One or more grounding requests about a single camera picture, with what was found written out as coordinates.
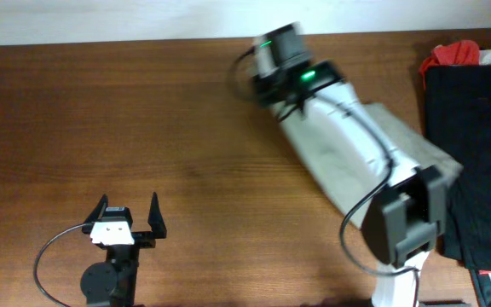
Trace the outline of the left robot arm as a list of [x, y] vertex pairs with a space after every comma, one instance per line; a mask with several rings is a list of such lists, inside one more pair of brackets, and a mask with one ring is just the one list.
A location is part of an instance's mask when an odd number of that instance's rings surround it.
[[147, 224], [148, 231], [134, 231], [133, 217], [126, 206], [110, 206], [104, 194], [84, 220], [82, 232], [95, 246], [106, 252], [102, 262], [92, 264], [81, 277], [80, 288], [88, 306], [116, 307], [135, 304], [140, 250], [156, 247], [167, 237], [167, 228], [153, 194]]

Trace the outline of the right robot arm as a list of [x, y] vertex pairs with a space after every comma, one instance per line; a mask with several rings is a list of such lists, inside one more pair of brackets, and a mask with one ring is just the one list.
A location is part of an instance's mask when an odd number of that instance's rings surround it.
[[[253, 39], [255, 94], [262, 106], [282, 105], [277, 119], [312, 129], [342, 154], [360, 179], [358, 200], [338, 231], [347, 258], [377, 278], [371, 306], [419, 305], [421, 270], [446, 226], [447, 187], [435, 167], [423, 167], [382, 130], [353, 86], [330, 61], [314, 63], [294, 24]], [[344, 242], [352, 218], [378, 264], [372, 269]]]

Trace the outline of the khaki shorts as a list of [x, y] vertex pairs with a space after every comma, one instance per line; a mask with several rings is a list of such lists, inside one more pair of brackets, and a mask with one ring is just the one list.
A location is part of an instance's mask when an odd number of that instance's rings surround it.
[[[449, 187], [459, 177], [463, 166], [449, 154], [428, 142], [395, 117], [381, 103], [367, 104], [361, 113], [373, 121], [378, 132], [394, 154], [396, 168], [391, 184], [404, 181], [421, 169], [435, 166]], [[331, 202], [344, 214], [381, 183], [385, 159], [379, 145], [353, 119], [345, 118], [338, 110], [329, 112], [343, 128], [325, 121], [321, 113], [312, 125], [314, 135], [307, 148], [312, 152], [304, 156], [312, 176]]]

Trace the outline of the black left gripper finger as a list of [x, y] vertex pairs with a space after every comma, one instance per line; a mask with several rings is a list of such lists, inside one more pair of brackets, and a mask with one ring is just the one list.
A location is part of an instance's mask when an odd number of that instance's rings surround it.
[[147, 223], [150, 226], [155, 239], [165, 239], [167, 237], [167, 228], [160, 210], [159, 198], [156, 192], [153, 192]]
[[86, 217], [84, 220], [84, 226], [81, 228], [83, 234], [90, 234], [94, 223], [101, 219], [104, 211], [106, 210], [108, 205], [108, 197], [106, 194], [102, 195], [98, 204], [95, 206], [93, 211]]

